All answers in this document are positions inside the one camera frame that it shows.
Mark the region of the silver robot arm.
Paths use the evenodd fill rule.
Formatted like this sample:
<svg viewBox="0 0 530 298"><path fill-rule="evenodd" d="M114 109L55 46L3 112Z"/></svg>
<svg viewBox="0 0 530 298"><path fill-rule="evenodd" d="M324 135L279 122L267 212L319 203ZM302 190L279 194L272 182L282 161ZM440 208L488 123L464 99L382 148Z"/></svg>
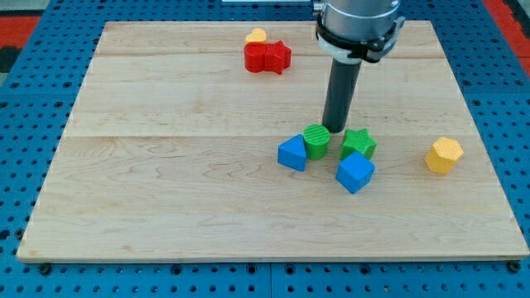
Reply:
<svg viewBox="0 0 530 298"><path fill-rule="evenodd" d="M400 0L325 0L316 23L319 47L332 57L322 125L345 129L363 62L378 63L395 46L405 17Z"/></svg>

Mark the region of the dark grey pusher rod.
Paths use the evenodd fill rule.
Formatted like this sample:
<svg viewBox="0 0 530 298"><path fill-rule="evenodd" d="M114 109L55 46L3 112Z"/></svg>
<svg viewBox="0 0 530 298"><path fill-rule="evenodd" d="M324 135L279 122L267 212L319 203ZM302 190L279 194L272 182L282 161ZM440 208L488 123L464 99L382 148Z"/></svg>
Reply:
<svg viewBox="0 0 530 298"><path fill-rule="evenodd" d="M360 61L355 64L332 61L322 116L322 125L331 133L345 129L360 66Z"/></svg>

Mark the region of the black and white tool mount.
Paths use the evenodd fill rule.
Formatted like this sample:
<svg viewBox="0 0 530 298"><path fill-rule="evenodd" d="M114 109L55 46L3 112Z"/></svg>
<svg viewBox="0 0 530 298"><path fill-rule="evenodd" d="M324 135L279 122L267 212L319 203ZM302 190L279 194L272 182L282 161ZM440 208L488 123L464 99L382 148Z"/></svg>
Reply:
<svg viewBox="0 0 530 298"><path fill-rule="evenodd" d="M378 63L397 43L405 17L399 17L380 37L371 41L349 40L327 29L321 17L317 18L316 39L319 47L342 64L358 64L361 60Z"/></svg>

